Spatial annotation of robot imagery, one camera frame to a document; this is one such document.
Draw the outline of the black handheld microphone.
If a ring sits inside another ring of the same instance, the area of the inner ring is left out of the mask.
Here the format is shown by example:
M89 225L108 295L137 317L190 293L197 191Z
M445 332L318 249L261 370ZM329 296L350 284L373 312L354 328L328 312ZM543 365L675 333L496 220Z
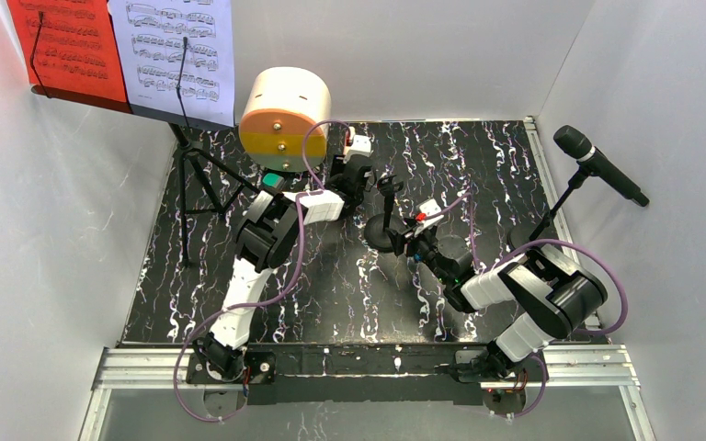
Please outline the black handheld microphone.
M575 159L580 168L601 178L623 198L643 208L650 204L650 199L641 188L578 129L564 125L554 133L553 141L565 154Z

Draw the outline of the black desktop microphone stand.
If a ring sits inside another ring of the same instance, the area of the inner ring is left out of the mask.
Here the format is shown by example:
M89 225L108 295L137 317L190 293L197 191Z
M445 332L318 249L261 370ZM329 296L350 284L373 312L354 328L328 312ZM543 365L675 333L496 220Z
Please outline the black desktop microphone stand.
M367 220L364 240L369 248L390 253L393 245L389 232L402 233L406 230L402 219L394 213L395 196L404 188L404 182L398 181L396 175L387 175L377 181L376 187L383 196L383 211Z

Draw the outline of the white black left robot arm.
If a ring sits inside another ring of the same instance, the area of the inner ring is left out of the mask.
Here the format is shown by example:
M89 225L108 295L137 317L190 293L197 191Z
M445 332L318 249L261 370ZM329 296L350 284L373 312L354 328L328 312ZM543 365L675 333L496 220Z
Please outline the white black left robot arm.
M362 203L372 176L372 160L354 153L339 156L323 189L289 192L285 179L268 173L236 230L233 273L222 314L204 336L190 345L202 365L223 382L245 373L244 346L249 341L255 307L268 279L290 257L295 244L304 248L306 226L338 221Z

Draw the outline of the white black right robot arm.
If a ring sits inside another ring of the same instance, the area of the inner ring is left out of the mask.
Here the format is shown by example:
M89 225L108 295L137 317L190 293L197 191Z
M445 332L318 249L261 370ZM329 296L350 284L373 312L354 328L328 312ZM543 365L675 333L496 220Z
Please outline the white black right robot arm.
M507 301L523 309L484 349L460 352L459 359L436 368L459 382L506 378L528 356L572 334L608 299L598 278L552 243L529 246L477 272L472 251L458 236L437 238L432 230L411 228L389 229L386 237L395 254L431 271L456 311L475 313Z

